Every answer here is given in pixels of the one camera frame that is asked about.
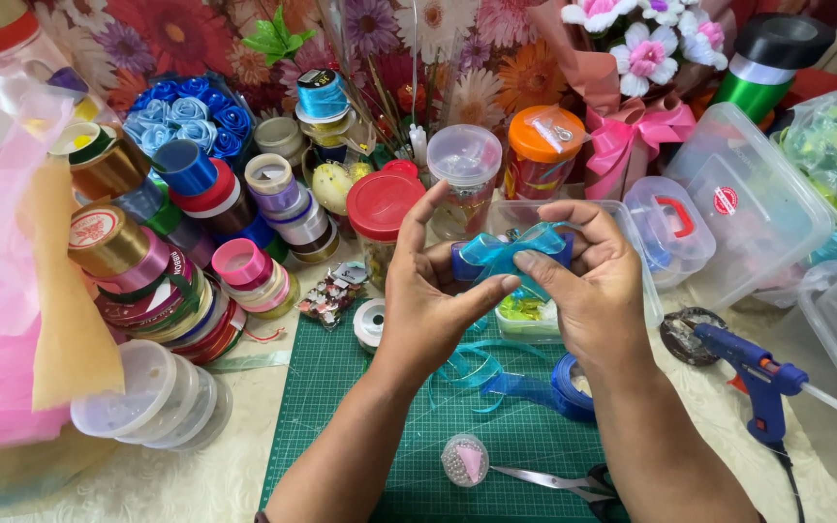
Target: red jar lid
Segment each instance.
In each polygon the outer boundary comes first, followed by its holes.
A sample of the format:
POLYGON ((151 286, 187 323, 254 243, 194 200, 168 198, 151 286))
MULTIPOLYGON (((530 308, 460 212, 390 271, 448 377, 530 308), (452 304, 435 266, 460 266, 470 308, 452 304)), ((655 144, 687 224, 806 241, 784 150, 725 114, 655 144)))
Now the red jar lid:
POLYGON ((425 194, 416 176, 384 169, 357 181, 348 193, 348 218, 355 231, 378 242, 396 241, 409 209, 425 194))

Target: gold ribbon roll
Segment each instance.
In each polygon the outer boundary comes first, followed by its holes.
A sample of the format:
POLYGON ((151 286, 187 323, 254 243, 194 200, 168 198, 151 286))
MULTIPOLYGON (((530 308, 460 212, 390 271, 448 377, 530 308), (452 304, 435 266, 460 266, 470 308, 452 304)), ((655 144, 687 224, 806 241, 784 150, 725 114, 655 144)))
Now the gold ribbon roll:
POLYGON ((121 125, 106 124, 102 129, 115 138, 105 152, 86 163, 70 166, 74 188, 93 201, 122 196, 144 182, 151 170, 144 153, 121 125))
POLYGON ((151 240, 124 211, 105 203, 91 203, 70 220, 68 254, 93 277, 115 277, 147 256, 151 240))

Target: forearm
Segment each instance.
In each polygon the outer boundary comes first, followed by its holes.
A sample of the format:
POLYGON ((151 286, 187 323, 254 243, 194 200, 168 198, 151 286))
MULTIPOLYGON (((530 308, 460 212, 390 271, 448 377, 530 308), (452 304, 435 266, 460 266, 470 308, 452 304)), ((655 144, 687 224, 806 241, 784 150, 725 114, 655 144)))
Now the forearm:
POLYGON ((383 492, 419 385, 371 367, 280 479, 267 517, 273 523, 366 521, 383 492))
POLYGON ((634 521, 758 522, 748 495, 653 361, 627 383, 588 379, 609 471, 634 521))

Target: blue bow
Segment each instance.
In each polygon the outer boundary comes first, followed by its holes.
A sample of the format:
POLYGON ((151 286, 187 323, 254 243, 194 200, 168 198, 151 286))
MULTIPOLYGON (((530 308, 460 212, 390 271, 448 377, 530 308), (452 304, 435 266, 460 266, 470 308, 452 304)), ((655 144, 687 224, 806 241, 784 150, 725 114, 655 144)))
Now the blue bow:
POLYGON ((470 265, 482 266, 482 272, 473 285, 477 285, 493 275, 516 275, 522 280, 522 285, 512 292, 516 298, 539 298, 542 302, 551 300, 551 296, 541 289, 528 275, 519 270, 512 261, 512 256, 522 250, 536 250, 548 255, 569 253, 573 248, 572 242, 567 241, 554 227, 565 225, 573 227, 566 221, 541 221, 531 229, 519 235, 510 243, 503 243, 491 234, 480 233, 467 242, 460 249, 460 258, 470 265))

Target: green cutting mat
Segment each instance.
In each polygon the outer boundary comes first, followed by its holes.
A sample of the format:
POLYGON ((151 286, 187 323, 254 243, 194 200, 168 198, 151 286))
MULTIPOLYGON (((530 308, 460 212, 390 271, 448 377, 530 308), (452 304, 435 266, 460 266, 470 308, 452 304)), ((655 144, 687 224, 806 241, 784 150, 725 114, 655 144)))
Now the green cutting mat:
MULTIPOLYGON (((286 469, 325 428, 344 394, 364 374, 370 354, 357 343, 350 321, 361 300, 333 331, 300 317, 273 448, 263 483, 261 506, 286 469)), ((463 341, 497 339, 496 319, 488 316, 484 333, 468 332, 463 341)), ((532 354, 503 347, 485 347, 505 368, 551 377, 553 362, 564 354, 562 345, 539 347, 551 363, 532 354)), ((468 361, 479 364, 471 354, 468 361)), ((584 477, 605 460, 595 425, 570 422, 560 414, 518 398, 505 398, 498 409, 479 414, 471 409, 491 405, 476 389, 454 387, 433 378, 437 408, 432 410, 428 386, 418 391, 409 409, 402 442, 389 471, 386 491, 374 522, 594 522, 586 502, 568 491, 555 491, 495 471, 471 489, 448 480, 441 452, 454 434, 474 434, 489 451, 490 463, 515 466, 560 477, 584 477)))

